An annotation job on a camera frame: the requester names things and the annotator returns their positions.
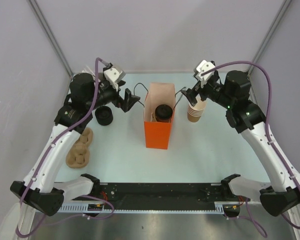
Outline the orange paper bag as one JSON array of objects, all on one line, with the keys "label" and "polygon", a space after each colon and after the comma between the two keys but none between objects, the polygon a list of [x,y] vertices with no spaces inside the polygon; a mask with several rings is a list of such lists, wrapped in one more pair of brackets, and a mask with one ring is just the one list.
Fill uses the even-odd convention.
[{"label": "orange paper bag", "polygon": [[[173,83],[152,82],[147,88],[143,107],[145,146],[166,150],[169,146],[176,110],[176,88]],[[151,122],[151,113],[159,105],[169,105],[173,110],[171,122]]]}]

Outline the stack of black lids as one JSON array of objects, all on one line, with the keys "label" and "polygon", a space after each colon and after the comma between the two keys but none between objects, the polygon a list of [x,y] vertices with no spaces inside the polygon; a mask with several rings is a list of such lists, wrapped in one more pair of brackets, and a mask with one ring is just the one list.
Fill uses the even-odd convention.
[{"label": "stack of black lids", "polygon": [[108,126],[113,121],[113,113],[110,107],[101,106],[95,110],[95,117],[101,126]]}]

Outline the single black cup lid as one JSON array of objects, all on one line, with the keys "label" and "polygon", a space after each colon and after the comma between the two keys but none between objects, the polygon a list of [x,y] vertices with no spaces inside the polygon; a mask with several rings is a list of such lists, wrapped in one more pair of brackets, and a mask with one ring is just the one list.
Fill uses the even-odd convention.
[{"label": "single black cup lid", "polygon": [[167,104],[158,105],[155,109],[155,117],[168,119],[173,116],[173,109]]}]

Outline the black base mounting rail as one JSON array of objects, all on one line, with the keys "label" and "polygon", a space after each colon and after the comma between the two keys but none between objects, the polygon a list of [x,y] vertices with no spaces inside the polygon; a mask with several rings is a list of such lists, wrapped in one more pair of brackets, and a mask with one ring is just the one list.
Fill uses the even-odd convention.
[{"label": "black base mounting rail", "polygon": [[230,193],[220,183],[101,183],[89,194],[91,197],[106,195],[114,207],[180,206],[183,202],[239,202],[244,196]]}]

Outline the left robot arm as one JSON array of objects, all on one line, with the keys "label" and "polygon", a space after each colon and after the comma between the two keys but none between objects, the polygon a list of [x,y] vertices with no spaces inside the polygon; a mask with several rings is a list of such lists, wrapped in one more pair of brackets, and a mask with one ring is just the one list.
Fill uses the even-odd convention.
[{"label": "left robot arm", "polygon": [[105,70],[101,74],[83,72],[72,77],[69,94],[57,113],[39,159],[22,181],[14,181],[10,186],[21,203],[53,216],[65,202],[79,197],[95,200],[100,196],[100,180],[90,174],[60,184],[56,184],[55,179],[72,146],[92,120],[93,110],[112,103],[128,112],[140,100],[129,89],[125,90],[124,97],[120,96],[124,76],[124,73]]}]

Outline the stack of brown paper cups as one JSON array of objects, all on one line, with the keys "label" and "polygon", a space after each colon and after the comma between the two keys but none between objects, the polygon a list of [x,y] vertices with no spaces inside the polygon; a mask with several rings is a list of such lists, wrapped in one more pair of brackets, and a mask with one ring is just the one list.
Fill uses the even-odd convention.
[{"label": "stack of brown paper cups", "polygon": [[187,108],[187,119],[191,122],[191,123],[196,123],[200,120],[200,118],[202,117],[205,109],[207,106],[207,101],[202,101],[202,100],[197,100],[197,103],[195,104],[195,106],[192,106],[190,103],[188,104],[188,108]]}]

